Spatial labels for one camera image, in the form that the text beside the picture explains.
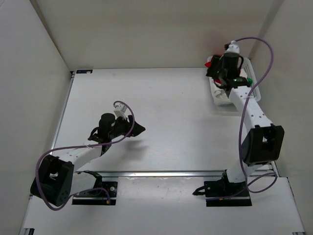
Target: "white wall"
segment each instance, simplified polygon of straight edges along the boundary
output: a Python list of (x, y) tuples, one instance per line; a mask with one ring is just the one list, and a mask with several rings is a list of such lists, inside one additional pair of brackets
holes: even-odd
[(3, 2), (0, 233), (14, 235), (18, 234), (26, 211), (36, 160), (51, 145), (70, 73), (30, 2)]
[(274, 1), (37, 0), (71, 70), (203, 67), (230, 40), (258, 35)]
[[(265, 39), (274, 49), (274, 66), (261, 84), (261, 105), (285, 129), (279, 172), (288, 176), (308, 234), (313, 234), (313, 1), (285, 0)], [(260, 47), (252, 61), (258, 77), (269, 53)]]

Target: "white basket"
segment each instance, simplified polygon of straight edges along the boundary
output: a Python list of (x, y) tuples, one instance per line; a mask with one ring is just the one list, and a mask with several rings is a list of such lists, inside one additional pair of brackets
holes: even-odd
[[(212, 58), (212, 56), (207, 58), (207, 61), (208, 62), (211, 61), (211, 58)], [(251, 62), (250, 62), (250, 60), (248, 58), (244, 57), (244, 63), (243, 63), (242, 68), (245, 70), (247, 76), (252, 79), (252, 85), (256, 84), (257, 81), (256, 81), (256, 78), (255, 78), (253, 67), (252, 67), (252, 64), (251, 64)], [(214, 84), (213, 78), (209, 77), (209, 80), (210, 80), (210, 88), (211, 88), (211, 94), (212, 94), (212, 97), (213, 97), (214, 104), (219, 105), (219, 106), (233, 105), (233, 103), (228, 98), (216, 98), (215, 97), (215, 95), (214, 95), (214, 87), (213, 87), (213, 86), (215, 86), (215, 84)], [(260, 94), (260, 90), (259, 90), (258, 87), (256, 87), (254, 89), (252, 95), (254, 96), (254, 98), (255, 98), (255, 100), (257, 102), (260, 101), (261, 94)]]

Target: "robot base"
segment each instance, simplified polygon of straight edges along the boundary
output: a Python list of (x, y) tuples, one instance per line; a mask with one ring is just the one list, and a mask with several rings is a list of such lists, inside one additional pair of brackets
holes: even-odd
[(249, 207), (252, 206), (249, 191), (245, 189), (237, 196), (220, 199), (220, 200), (210, 200), (210, 198), (225, 197), (236, 192), (239, 192), (245, 187), (245, 182), (243, 183), (228, 183), (225, 185), (223, 179), (217, 181), (205, 181), (205, 197), (207, 207)]

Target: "gray wall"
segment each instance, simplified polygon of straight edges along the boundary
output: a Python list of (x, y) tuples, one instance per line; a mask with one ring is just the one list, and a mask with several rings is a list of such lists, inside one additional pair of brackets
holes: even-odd
[(0, 0), (0, 233), (18, 234), (70, 73), (28, 0)]
[[(308, 234), (313, 234), (313, 1), (285, 0), (265, 39), (274, 49), (274, 66), (261, 84), (261, 105), (277, 125), (285, 128), (278, 161), (288, 176)], [(258, 77), (269, 62), (266, 47), (252, 60)]]
[[(64, 61), (77, 68), (203, 67), (258, 35), (277, 0), (37, 0)], [(248, 56), (253, 41), (242, 45)]]

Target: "green object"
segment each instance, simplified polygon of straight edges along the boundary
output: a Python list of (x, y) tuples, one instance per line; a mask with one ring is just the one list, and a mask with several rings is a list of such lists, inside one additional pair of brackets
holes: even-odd
[(253, 80), (252, 80), (251, 78), (249, 78), (249, 77), (247, 77), (246, 79), (248, 80), (248, 82), (249, 82), (249, 83), (250, 83), (250, 85), (252, 86), (252, 84), (253, 84)]

